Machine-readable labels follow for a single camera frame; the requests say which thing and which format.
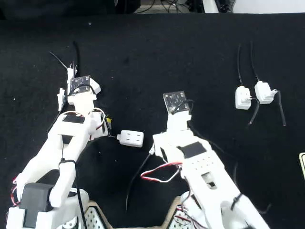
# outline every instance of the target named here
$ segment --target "white plug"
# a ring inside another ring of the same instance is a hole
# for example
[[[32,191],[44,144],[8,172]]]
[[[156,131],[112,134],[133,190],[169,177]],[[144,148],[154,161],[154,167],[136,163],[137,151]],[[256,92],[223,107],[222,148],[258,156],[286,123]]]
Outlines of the white plug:
[[[144,133],[132,130],[122,130],[120,135],[116,137],[121,145],[142,147],[144,140]]]
[[[248,110],[251,106],[251,95],[249,88],[239,86],[235,91],[235,107]]]
[[[60,88],[57,97],[58,97],[58,111],[61,111],[63,100],[65,99],[65,90]]]
[[[271,91],[269,84],[263,81],[258,81],[254,89],[260,104],[270,104],[277,93],[276,89]]]

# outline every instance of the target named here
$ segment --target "black circuit board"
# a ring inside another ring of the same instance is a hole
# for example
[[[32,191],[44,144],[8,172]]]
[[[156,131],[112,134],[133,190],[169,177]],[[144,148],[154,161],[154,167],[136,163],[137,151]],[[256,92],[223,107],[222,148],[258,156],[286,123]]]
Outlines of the black circuit board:
[[[71,79],[70,91],[74,92],[74,93],[81,93],[81,92],[88,92],[90,90],[90,87],[88,87],[88,86],[78,87],[81,84],[90,85],[90,76],[87,75],[87,76],[72,78]]]
[[[186,100],[186,97],[184,91],[180,91],[180,92],[164,93],[163,99],[165,102],[167,112],[170,114],[171,112],[173,112],[176,106],[178,106],[179,104],[181,104]],[[188,111],[188,110],[190,110],[190,107],[187,103],[181,105],[178,108],[178,111]]]

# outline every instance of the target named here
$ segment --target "white wall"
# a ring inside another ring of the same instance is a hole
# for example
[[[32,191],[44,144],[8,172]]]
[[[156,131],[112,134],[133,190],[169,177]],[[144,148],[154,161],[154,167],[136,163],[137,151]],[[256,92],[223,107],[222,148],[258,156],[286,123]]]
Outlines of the white wall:
[[[305,12],[305,0],[236,0],[234,13]]]

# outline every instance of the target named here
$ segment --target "white robotic arm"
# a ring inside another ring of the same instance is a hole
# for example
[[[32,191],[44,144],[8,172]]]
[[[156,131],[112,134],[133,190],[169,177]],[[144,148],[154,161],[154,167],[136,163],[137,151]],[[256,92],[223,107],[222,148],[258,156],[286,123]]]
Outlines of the white robotic arm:
[[[191,116],[184,92],[163,97],[169,112],[167,131],[153,136],[154,150],[168,163],[181,162],[181,177],[194,195],[182,195],[181,212],[195,221],[193,228],[199,224],[209,229],[268,229],[254,205],[229,177],[209,142],[194,136],[187,127]]]

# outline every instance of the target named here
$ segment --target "power adapter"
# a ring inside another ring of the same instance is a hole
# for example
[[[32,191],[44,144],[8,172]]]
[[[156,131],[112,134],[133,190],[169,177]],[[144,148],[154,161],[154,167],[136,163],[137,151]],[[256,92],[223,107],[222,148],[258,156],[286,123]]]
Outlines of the power adapter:
[[[270,104],[277,93],[276,89],[271,91],[269,84],[263,81],[258,81],[254,89],[260,104]]]
[[[141,148],[143,146],[144,133],[133,130],[122,130],[116,137],[121,145]]]
[[[237,109],[249,110],[251,107],[251,95],[249,88],[239,86],[235,91],[235,107]]]

